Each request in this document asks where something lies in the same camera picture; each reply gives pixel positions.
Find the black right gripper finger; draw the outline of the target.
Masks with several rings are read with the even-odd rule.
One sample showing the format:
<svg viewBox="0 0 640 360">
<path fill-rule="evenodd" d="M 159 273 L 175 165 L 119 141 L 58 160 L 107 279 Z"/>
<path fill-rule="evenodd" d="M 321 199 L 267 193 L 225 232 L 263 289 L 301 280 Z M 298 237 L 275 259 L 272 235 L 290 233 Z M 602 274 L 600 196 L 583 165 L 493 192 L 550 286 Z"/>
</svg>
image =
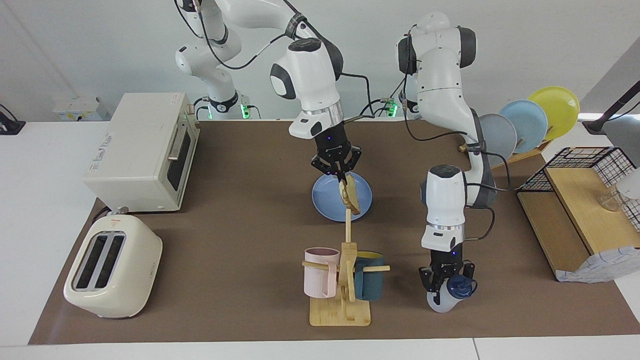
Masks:
<svg viewBox="0 0 640 360">
<path fill-rule="evenodd" d="M 336 176 L 339 181 L 345 182 L 346 180 L 345 155 L 343 154 L 336 154 L 333 159 L 329 161 L 323 160 L 320 155 L 316 154 L 311 158 L 311 166 L 315 167 L 323 174 Z"/>
<path fill-rule="evenodd" d="M 349 155 L 345 153 L 343 159 L 340 160 L 340 174 L 349 173 L 354 170 L 361 155 L 362 150 L 359 146 L 351 146 Z"/>
</svg>

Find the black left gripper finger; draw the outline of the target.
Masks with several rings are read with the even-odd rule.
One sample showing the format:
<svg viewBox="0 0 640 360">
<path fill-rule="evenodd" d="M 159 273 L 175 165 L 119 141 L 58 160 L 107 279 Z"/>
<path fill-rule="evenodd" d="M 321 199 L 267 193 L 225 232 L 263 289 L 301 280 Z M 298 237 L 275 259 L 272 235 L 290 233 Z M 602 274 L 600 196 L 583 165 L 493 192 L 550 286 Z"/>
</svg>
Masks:
<svg viewBox="0 0 640 360">
<path fill-rule="evenodd" d="M 431 267 L 419 267 L 419 276 L 423 287 L 428 293 L 438 293 L 440 291 L 441 285 L 439 285 L 438 278 L 434 275 Z"/>
<path fill-rule="evenodd" d="M 452 279 L 454 281 L 462 281 L 463 279 L 472 281 L 474 280 L 475 264 L 470 260 L 461 260 L 455 262 L 452 272 Z"/>
</svg>

